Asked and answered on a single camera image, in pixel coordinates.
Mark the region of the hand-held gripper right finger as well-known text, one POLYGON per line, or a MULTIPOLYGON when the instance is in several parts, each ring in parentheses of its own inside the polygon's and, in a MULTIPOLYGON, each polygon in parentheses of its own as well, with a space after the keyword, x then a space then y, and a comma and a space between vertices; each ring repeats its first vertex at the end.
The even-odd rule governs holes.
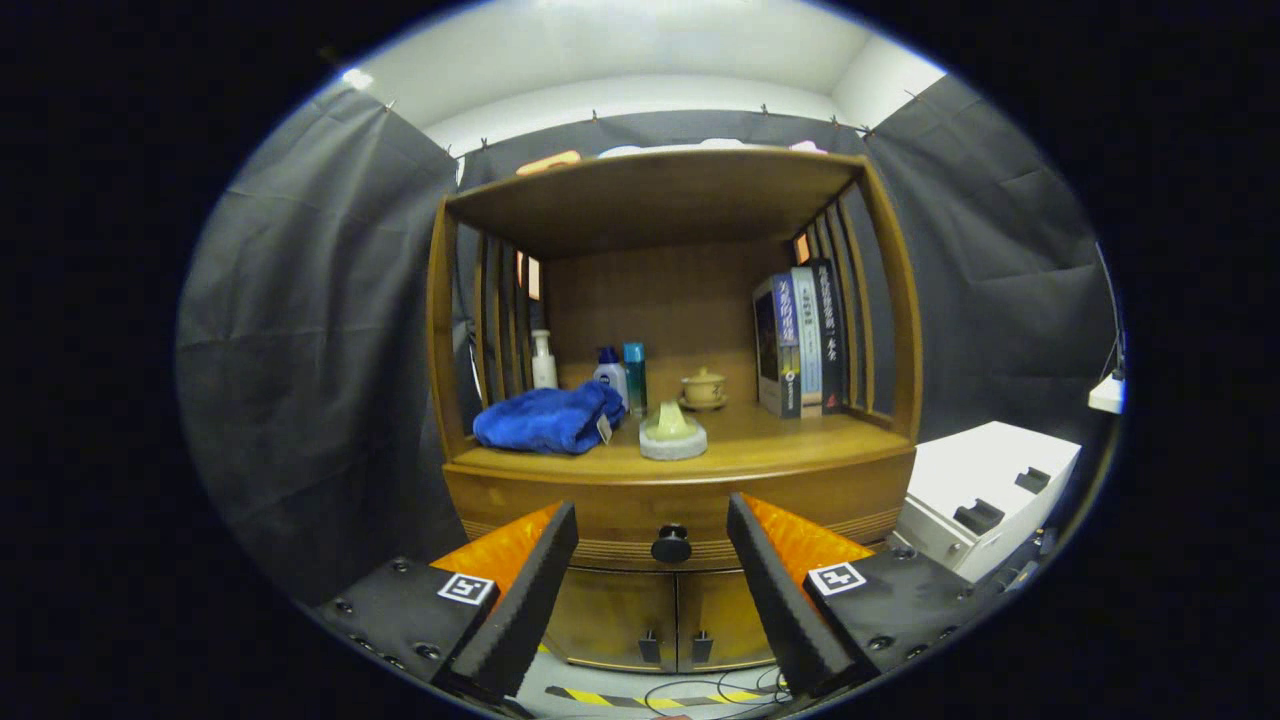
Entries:
POLYGON ((970 582, 911 548, 869 550, 735 492, 727 536, 782 676, 796 697, 869 682, 942 646, 992 609, 970 582))

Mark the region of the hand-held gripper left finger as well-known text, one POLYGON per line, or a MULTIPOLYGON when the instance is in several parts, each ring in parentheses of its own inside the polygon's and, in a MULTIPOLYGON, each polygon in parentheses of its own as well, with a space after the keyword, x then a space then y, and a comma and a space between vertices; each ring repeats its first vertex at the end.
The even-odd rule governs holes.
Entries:
POLYGON ((511 706, 577 544, 575 505, 553 503, 430 562, 390 559, 312 616, 413 685, 511 706))

